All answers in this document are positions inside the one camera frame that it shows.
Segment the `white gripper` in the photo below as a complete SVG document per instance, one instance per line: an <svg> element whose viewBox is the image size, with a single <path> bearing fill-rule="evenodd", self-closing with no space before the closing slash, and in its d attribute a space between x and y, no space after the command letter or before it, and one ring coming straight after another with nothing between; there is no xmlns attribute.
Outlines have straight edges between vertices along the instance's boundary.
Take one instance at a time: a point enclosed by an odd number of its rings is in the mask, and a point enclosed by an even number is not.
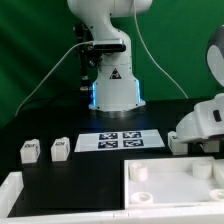
<svg viewBox="0 0 224 224"><path fill-rule="evenodd" d="M176 126L181 143L193 143L224 137L224 93L197 103Z"/></svg>

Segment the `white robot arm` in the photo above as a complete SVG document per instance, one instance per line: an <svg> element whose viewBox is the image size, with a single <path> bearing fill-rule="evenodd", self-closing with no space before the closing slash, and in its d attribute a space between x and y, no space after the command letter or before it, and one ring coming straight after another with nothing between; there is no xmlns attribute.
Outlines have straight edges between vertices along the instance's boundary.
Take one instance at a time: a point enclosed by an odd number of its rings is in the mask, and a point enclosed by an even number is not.
<svg viewBox="0 0 224 224"><path fill-rule="evenodd" d="M70 11L87 26L93 37L98 77L93 83L89 109L110 117L125 117L145 106L139 81L132 72L130 37L115 28L116 17L147 11L153 0L67 0ZM224 137L224 94L198 103L176 127L182 143L212 141Z"/></svg>

